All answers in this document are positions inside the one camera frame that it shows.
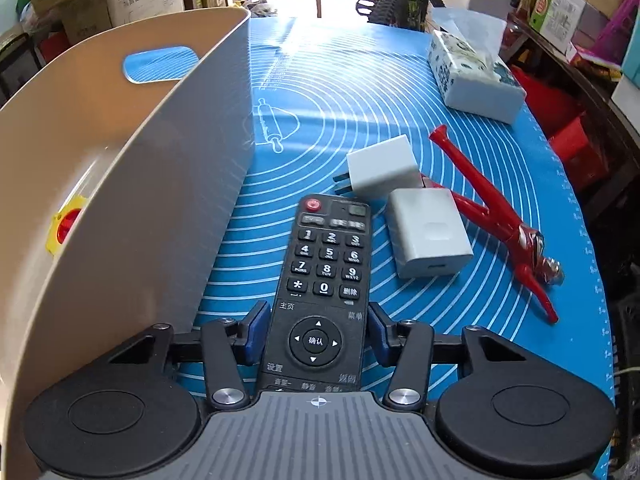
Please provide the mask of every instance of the power adapter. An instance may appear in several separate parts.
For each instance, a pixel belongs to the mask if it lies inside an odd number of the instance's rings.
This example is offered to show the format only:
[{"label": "power adapter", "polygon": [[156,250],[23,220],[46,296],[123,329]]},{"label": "power adapter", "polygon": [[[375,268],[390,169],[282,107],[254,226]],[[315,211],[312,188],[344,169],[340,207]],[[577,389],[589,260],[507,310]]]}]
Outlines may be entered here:
[{"label": "power adapter", "polygon": [[375,200],[398,188],[422,187],[420,168],[406,135],[347,153],[347,165],[347,173],[334,176],[340,183],[334,189],[338,195],[353,191],[361,200]]},{"label": "power adapter", "polygon": [[386,225],[402,279],[459,272],[474,253],[465,226],[445,187],[389,193]]}]

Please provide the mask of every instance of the purple plastic object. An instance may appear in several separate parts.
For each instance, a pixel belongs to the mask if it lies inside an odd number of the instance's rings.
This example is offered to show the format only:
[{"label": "purple plastic object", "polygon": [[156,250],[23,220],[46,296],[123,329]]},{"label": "purple plastic object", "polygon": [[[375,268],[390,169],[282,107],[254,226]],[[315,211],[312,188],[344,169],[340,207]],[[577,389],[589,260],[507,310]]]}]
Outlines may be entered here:
[{"label": "purple plastic object", "polygon": [[623,0],[589,50],[602,59],[622,64],[634,31],[639,5],[640,0]]}]

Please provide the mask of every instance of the gray ribbed plate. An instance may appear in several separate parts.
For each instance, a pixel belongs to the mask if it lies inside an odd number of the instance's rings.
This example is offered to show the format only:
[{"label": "gray ribbed plate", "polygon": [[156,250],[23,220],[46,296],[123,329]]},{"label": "gray ribbed plate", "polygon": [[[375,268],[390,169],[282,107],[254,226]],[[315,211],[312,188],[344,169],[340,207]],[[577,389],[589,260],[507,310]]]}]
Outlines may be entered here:
[{"label": "gray ribbed plate", "polygon": [[[51,473],[43,480],[59,478]],[[382,408],[370,392],[263,392],[212,416],[186,453],[140,480],[479,480],[420,416]],[[587,480],[586,474],[573,477]]]}]

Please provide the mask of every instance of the teal box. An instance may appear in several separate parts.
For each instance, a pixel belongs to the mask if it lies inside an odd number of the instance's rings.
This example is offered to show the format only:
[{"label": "teal box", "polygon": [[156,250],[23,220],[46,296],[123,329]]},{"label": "teal box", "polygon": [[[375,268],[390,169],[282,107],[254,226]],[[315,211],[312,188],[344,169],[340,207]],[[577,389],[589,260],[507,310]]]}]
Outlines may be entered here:
[{"label": "teal box", "polygon": [[636,26],[622,63],[622,72],[640,88],[640,12],[636,16]]}]

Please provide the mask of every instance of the bottle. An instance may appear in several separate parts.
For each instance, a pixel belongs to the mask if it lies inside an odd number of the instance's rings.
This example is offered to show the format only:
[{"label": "bottle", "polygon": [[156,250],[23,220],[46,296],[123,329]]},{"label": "bottle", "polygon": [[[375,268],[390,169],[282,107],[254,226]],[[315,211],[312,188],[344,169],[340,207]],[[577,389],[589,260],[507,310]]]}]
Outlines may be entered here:
[{"label": "bottle", "polygon": [[528,22],[531,17],[531,11],[536,5],[536,0],[520,0],[518,8],[516,9],[516,16],[523,22]]}]

